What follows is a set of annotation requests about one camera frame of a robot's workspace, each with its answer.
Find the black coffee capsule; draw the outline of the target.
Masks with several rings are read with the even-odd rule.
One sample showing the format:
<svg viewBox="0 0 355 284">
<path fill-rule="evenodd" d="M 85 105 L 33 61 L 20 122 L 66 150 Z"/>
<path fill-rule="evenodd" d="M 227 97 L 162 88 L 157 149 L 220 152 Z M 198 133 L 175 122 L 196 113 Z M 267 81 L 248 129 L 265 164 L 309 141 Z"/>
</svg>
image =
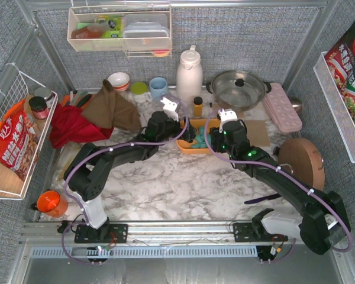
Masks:
<svg viewBox="0 0 355 284">
<path fill-rule="evenodd" d="M 194 135 L 188 135 L 188 142 L 192 142 L 193 141 L 193 139 L 195 138 L 195 136 Z"/>
</svg>

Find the orange plastic basket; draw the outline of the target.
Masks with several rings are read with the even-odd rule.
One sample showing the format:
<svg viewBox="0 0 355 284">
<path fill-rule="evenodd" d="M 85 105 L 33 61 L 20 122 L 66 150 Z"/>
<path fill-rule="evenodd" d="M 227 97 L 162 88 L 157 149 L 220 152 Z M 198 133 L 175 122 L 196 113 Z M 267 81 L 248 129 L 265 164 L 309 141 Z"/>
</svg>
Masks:
<svg viewBox="0 0 355 284">
<path fill-rule="evenodd" d="M 191 126 L 196 129 L 196 136 L 199 136 L 199 128 L 204 127 L 206 124 L 206 118 L 200 119 L 190 119 L 189 120 Z M 219 127 L 220 120 L 216 118 L 211 118 L 208 124 L 207 133 L 209 133 L 211 128 Z M 192 143 L 189 143 L 185 140 L 176 140 L 177 147 L 179 148 L 180 152 L 183 154 L 211 154 L 211 151 L 207 148 L 196 148 L 193 145 L 196 145 L 198 142 L 194 139 Z"/>
</svg>

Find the teal coffee capsule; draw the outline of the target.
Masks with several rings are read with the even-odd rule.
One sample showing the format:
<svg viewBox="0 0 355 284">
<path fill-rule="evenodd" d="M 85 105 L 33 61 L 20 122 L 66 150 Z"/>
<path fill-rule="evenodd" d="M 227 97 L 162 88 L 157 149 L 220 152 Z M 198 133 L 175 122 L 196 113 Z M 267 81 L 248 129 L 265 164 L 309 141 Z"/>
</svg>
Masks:
<svg viewBox="0 0 355 284">
<path fill-rule="evenodd" d="M 204 135 L 204 134 L 206 133 L 205 127 L 199 127 L 199 128 L 198 128 L 198 131 L 199 131 L 199 134 L 200 134 L 200 135 Z"/>
<path fill-rule="evenodd" d="M 200 149 L 201 148 L 201 143 L 195 143 L 193 145 L 191 145 L 192 149 Z"/>
<path fill-rule="evenodd" d="M 197 143 L 204 143 L 205 142 L 205 137 L 203 135 L 197 135 L 195 137 L 195 140 Z"/>
</svg>

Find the brown cloth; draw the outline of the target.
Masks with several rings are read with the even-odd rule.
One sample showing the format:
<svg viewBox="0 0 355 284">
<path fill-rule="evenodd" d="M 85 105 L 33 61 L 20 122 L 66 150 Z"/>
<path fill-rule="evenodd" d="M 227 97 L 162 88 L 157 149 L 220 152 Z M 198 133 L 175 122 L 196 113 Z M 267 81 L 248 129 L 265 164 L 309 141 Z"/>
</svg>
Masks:
<svg viewBox="0 0 355 284">
<path fill-rule="evenodd" d="M 93 96 L 81 115 L 101 128 L 127 131 L 141 128 L 137 107 L 123 98 L 106 79 L 102 81 L 102 88 Z"/>
</svg>

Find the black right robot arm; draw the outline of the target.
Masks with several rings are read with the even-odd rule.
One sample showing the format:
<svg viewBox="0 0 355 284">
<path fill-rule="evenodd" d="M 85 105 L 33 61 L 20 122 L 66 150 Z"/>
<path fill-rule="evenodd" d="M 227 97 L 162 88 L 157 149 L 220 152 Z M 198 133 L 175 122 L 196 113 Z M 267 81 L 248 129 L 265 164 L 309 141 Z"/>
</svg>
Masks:
<svg viewBox="0 0 355 284">
<path fill-rule="evenodd" d="M 302 217 L 300 238 L 312 252 L 323 255 L 333 249 L 345 253 L 353 248 L 346 208 L 338 193 L 306 185 L 283 170 L 266 151 L 251 146 L 242 120 L 212 127 L 209 135 L 208 148 L 219 159 L 224 160 L 227 153 L 225 161 L 234 169 L 270 186 L 298 211 Z"/>
</svg>

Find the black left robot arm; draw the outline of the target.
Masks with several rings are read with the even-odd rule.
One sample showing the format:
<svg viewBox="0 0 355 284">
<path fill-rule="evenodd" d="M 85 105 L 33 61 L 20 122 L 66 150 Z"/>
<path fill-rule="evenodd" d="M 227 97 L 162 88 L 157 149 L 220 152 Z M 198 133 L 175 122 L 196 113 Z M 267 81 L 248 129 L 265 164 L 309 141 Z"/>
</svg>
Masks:
<svg viewBox="0 0 355 284">
<path fill-rule="evenodd" d="M 128 142 L 106 147 L 84 144 L 64 173 L 64 191 L 79 205 L 86 225 L 100 230 L 109 223 L 101 193 L 110 171 L 127 163 L 147 160 L 169 142 L 178 139 L 192 142 L 194 136 L 188 117 L 175 121 L 165 112 L 156 111 Z"/>
</svg>

